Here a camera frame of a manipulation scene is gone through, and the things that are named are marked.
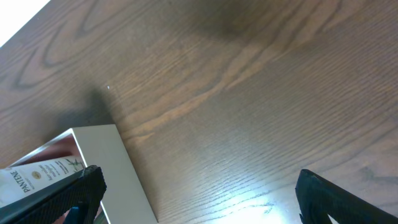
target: black object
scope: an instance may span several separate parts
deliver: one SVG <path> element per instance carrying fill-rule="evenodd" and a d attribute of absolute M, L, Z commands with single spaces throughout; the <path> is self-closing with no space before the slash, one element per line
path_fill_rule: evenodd
<path fill-rule="evenodd" d="M 398 223 L 398 218 L 365 202 L 309 170 L 301 170 L 296 196 L 303 224 Z"/>
<path fill-rule="evenodd" d="M 64 224 L 93 223 L 105 190 L 101 168 L 89 166 L 0 208 L 0 224 L 51 224 L 68 210 Z"/>

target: white bottle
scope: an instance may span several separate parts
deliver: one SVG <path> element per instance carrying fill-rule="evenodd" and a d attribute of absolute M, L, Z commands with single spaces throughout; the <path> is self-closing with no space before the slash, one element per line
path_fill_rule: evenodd
<path fill-rule="evenodd" d="M 67 156 L 0 170 L 0 208 L 82 169 L 79 157 Z"/>

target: wooden table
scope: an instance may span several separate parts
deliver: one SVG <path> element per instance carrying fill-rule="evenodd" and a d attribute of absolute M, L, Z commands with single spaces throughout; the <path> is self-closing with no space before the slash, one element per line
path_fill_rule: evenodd
<path fill-rule="evenodd" d="M 303 168 L 398 215 L 397 21 L 393 0 L 52 0 L 0 49 L 0 166 L 116 123 L 159 223 L 300 223 Z"/>

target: wood grain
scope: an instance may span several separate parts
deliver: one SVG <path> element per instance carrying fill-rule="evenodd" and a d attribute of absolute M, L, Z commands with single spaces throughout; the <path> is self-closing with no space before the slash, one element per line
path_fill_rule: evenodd
<path fill-rule="evenodd" d="M 0 49 L 0 165 L 116 123 L 159 223 L 300 223 L 307 168 L 398 215 L 398 2 L 53 0 Z"/>

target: open box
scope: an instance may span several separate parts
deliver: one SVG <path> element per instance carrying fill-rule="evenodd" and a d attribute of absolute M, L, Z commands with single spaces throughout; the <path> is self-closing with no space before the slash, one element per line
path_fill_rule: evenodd
<path fill-rule="evenodd" d="M 107 186 L 101 207 L 108 223 L 157 223 L 114 124 L 70 128 L 10 167 L 70 155 L 80 156 L 86 167 L 101 167 Z"/>

